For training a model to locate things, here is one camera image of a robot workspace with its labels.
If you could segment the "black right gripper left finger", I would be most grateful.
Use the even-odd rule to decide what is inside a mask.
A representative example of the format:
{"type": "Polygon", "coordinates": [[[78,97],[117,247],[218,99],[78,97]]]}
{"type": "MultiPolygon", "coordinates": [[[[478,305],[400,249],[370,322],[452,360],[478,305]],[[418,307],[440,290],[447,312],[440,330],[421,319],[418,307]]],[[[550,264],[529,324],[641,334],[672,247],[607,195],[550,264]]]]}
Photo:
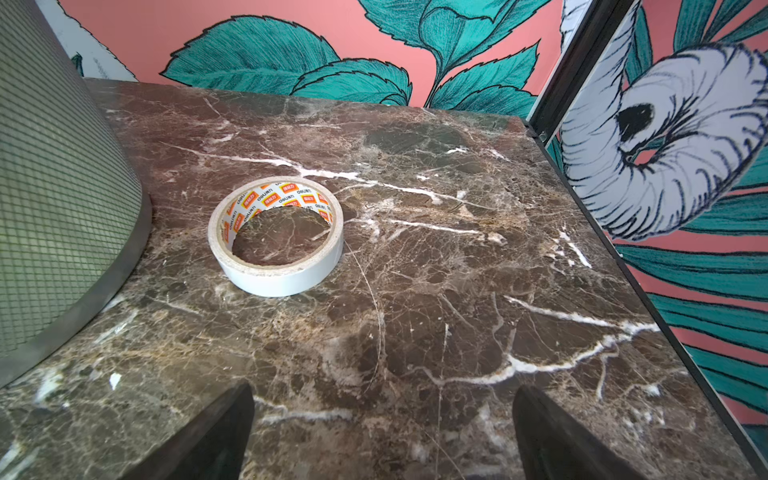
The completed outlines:
{"type": "Polygon", "coordinates": [[[242,381],[123,475],[125,479],[238,479],[255,401],[242,381]]]}

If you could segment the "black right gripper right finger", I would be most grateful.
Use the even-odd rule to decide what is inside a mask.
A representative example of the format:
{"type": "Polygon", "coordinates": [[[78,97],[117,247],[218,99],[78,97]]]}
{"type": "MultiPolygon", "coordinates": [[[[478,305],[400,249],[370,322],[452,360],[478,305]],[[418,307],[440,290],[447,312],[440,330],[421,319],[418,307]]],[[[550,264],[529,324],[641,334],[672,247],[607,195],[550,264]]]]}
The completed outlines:
{"type": "Polygon", "coordinates": [[[520,386],[513,423],[527,479],[641,479],[624,459],[542,390],[520,386]]]}

